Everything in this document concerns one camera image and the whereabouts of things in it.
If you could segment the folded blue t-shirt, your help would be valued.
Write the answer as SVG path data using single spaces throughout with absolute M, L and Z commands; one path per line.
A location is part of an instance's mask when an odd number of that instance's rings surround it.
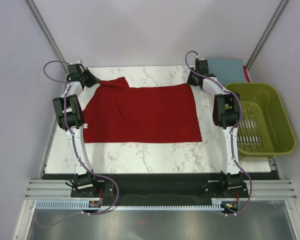
M 246 83 L 244 62 L 238 58 L 211 57 L 207 59 L 209 73 L 226 86 L 231 83 Z

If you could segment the olive green plastic basket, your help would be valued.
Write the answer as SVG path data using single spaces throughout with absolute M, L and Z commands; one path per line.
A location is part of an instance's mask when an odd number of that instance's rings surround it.
M 230 83 L 226 88 L 240 95 L 243 119 L 237 133 L 241 157 L 274 158 L 291 154 L 297 145 L 281 97 L 266 83 Z

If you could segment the aluminium frame post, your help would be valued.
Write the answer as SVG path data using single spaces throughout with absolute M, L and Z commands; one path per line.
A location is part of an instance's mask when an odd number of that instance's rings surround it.
M 258 40 L 252 54 L 250 55 L 246 65 L 245 65 L 247 71 L 249 71 L 250 68 L 253 66 L 254 62 L 256 61 L 258 55 L 260 54 L 261 50 L 263 49 L 264 45 L 266 44 L 271 33 L 275 29 L 276 24 L 280 20 L 282 14 L 284 13 L 284 11 L 289 3 L 290 3 L 290 0 L 280 0 L 279 1 L 279 4 L 277 5 L 275 11 L 273 12 L 268 24 L 266 25 L 260 39 Z
M 24 0 L 24 3 L 27 5 L 31 15 L 34 17 L 39 29 L 41 30 L 45 39 L 47 40 L 56 59 L 59 61 L 62 61 L 62 62 L 66 62 L 59 46 L 57 45 L 56 40 L 54 39 L 51 31 L 49 30 L 49 27 L 48 27 L 47 23 L 45 22 L 35 1 L 34 0 Z

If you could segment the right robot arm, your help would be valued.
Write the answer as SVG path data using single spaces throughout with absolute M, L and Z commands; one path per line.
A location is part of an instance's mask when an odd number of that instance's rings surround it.
M 226 89 L 214 74 L 209 73 L 208 61 L 198 56 L 194 67 L 190 68 L 187 84 L 200 87 L 213 98 L 212 120 L 220 131 L 222 152 L 219 191 L 230 197 L 244 185 L 237 143 L 238 125 L 242 120 L 240 95 Z

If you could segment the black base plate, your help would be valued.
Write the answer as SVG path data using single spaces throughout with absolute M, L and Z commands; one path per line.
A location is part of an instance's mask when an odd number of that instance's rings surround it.
M 247 184 L 222 191 L 221 173 L 114 173 L 97 177 L 101 187 L 97 197 L 107 206 L 132 204 L 194 205 L 213 199 L 243 199 L 249 196 Z

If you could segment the aluminium rail profile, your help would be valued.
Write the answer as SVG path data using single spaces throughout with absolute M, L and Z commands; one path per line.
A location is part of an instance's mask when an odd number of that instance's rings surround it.
M 72 188 L 65 180 L 30 180 L 26 200 L 65 200 L 71 198 Z

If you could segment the right aluminium frame post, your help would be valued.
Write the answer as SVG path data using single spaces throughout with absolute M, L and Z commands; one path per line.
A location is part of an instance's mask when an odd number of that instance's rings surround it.
M 247 71 L 249 71 L 250 68 L 253 66 L 254 62 L 256 61 L 258 55 L 260 54 L 261 50 L 263 49 L 264 45 L 266 44 L 271 33 L 275 29 L 276 24 L 280 20 L 282 14 L 284 13 L 284 11 L 289 3 L 290 3 L 290 0 L 280 0 L 279 1 L 279 4 L 277 5 L 275 11 L 273 12 L 268 24 L 266 25 L 260 39 L 258 40 L 252 54 L 250 55 L 246 65 L 245 65 Z

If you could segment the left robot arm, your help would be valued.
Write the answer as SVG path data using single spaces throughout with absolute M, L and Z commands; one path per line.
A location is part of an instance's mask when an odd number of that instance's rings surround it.
M 93 167 L 84 143 L 85 121 L 79 96 L 84 88 L 91 88 L 100 80 L 80 62 L 68 64 L 67 69 L 64 92 L 52 100 L 57 124 L 65 131 L 74 160 L 74 177 L 65 183 L 71 187 L 73 198 L 96 198 L 101 187 L 91 174 Z

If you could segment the red t-shirt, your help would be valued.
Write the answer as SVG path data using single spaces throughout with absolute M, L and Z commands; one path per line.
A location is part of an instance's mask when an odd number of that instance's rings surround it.
M 131 87 L 125 77 L 102 80 L 83 110 L 86 144 L 193 143 L 202 135 L 191 87 Z

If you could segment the left aluminium frame post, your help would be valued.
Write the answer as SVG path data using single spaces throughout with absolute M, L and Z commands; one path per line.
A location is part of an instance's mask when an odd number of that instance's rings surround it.
M 47 23 L 45 22 L 35 1 L 34 0 L 24 0 L 24 3 L 27 5 L 31 15 L 34 17 L 39 29 L 41 30 L 45 39 L 47 40 L 56 59 L 59 61 L 62 61 L 62 62 L 66 62 L 59 46 L 57 45 L 56 40 L 54 39 L 51 31 L 49 30 L 49 27 L 48 27 Z

